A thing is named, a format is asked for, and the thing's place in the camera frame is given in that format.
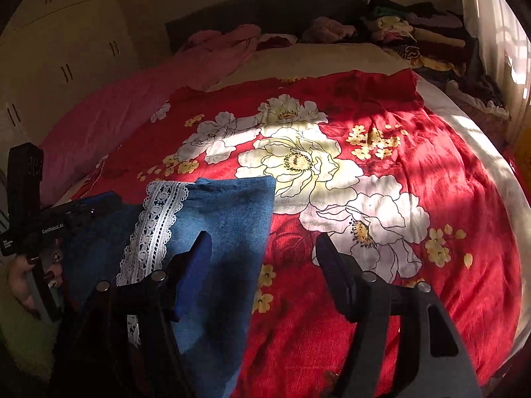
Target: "blue cloth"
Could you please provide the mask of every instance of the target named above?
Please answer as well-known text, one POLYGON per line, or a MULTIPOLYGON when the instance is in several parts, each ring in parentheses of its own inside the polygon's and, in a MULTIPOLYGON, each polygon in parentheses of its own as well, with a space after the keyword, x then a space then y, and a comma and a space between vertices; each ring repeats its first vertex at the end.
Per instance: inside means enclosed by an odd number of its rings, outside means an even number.
MULTIPOLYGON (((212 258, 191 310, 174 324, 190 383, 202 398, 229 397, 245 351, 251 309, 271 226, 275 180, 198 179, 176 214, 167 256, 186 252, 201 230, 212 258)), ((98 281, 113 281, 139 205, 126 205, 63 243, 68 297, 83 303, 98 281)))

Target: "white flower print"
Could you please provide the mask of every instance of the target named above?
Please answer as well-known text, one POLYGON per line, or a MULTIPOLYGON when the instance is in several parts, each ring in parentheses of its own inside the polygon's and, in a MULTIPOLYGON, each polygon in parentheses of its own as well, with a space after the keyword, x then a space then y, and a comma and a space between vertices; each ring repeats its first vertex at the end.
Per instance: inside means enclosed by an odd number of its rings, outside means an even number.
POLYGON ((169 104, 169 100, 164 103, 160 109, 155 112, 152 116, 151 116, 151 122, 156 122, 157 120, 163 120, 164 118, 166 118, 166 114, 168 113, 169 111, 169 108, 171 107, 171 105, 169 104))
POLYGON ((254 116, 236 119, 229 112, 221 112, 216 121, 201 122, 194 133, 175 153, 177 160, 186 162, 206 151, 205 162, 209 165, 227 160, 236 145, 257 138, 260 129, 255 128, 254 116))
MULTIPOLYGON (((429 215, 418 205, 418 197, 401 189, 392 175, 361 176, 350 198, 331 195, 329 206, 309 205, 299 219, 308 230, 328 232, 337 250, 354 256, 362 270, 388 283, 396 273, 410 278, 422 263, 408 242, 420 243, 426 237, 429 215)), ((313 260, 317 264, 315 250, 313 260)))
POLYGON ((315 102, 306 101, 304 105, 287 94, 278 98, 271 98, 262 103, 256 116, 261 124, 260 133, 263 137, 271 137, 282 127, 293 127, 297 130, 307 130, 311 123, 328 122, 327 116, 319 112, 315 102))
MULTIPOLYGON (((353 160, 336 158, 341 154, 339 144, 321 133, 317 124, 304 131, 281 128, 272 138, 260 139, 253 146, 254 150, 238 156, 241 167, 236 177, 273 176, 277 180, 277 214, 298 214, 309 203, 325 208, 333 190, 350 187, 363 174, 353 160)), ((340 194, 349 196, 348 191, 340 194)))

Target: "pink clothing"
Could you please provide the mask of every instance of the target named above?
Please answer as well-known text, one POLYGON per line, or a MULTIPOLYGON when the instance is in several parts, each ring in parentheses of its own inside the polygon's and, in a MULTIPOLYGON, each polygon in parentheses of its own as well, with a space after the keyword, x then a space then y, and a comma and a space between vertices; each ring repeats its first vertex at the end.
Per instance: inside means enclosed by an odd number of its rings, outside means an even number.
POLYGON ((255 25, 241 25, 223 35, 198 32, 189 38, 186 50, 161 65, 107 85, 74 106, 40 146, 44 150, 42 204, 55 203, 158 111, 176 89, 205 90, 248 61, 259 36, 260 28, 255 25))
POLYGON ((350 37, 356 32, 352 25, 343 25, 340 22, 320 16, 312 21, 311 27, 302 35, 306 43, 335 43, 342 38, 350 37))

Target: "white ruffled fabric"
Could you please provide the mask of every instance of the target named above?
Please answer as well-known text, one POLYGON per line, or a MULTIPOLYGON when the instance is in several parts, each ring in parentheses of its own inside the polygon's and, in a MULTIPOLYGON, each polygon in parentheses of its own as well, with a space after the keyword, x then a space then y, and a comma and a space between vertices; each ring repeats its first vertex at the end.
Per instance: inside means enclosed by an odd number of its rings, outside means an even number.
MULTIPOLYGON (((153 181, 146 189, 144 210, 138 217, 129 245, 125 247, 116 275, 116 285, 138 283, 153 271, 162 268, 166 243, 172 237, 171 226, 188 197, 189 183, 153 181)), ((140 335, 136 316, 127 316, 129 341, 138 347, 140 335)))

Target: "screw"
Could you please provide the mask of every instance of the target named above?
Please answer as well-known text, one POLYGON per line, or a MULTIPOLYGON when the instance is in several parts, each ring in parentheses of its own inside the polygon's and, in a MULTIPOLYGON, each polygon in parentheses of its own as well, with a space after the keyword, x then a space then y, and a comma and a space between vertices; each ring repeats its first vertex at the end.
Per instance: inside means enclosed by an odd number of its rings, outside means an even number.
POLYGON ((96 286, 96 290, 98 292, 106 292, 107 290, 109 290, 109 287, 111 286, 111 283, 109 283, 108 281, 100 281, 98 283, 98 285, 96 286))
POLYGON ((376 281, 376 274, 372 271, 364 271, 362 279, 367 281, 367 283, 374 283, 376 281))
POLYGON ((419 284, 417 284, 417 287, 421 292, 424 292, 425 294, 429 294, 431 292, 431 286, 425 281, 421 281, 419 284))
POLYGON ((153 271, 151 274, 151 279, 153 281, 162 281, 166 278, 166 273, 163 270, 153 271))

